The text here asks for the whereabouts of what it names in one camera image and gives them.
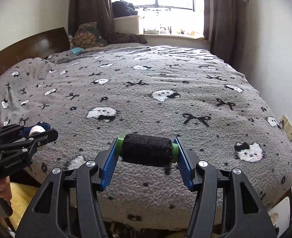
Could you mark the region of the person's left hand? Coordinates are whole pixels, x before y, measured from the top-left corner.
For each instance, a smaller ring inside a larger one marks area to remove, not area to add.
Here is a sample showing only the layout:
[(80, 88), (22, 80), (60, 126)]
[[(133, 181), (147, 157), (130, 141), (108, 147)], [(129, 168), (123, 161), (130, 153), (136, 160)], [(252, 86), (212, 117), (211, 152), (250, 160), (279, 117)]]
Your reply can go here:
[(9, 176), (0, 180), (0, 198), (2, 198), (5, 201), (10, 201), (12, 199)]

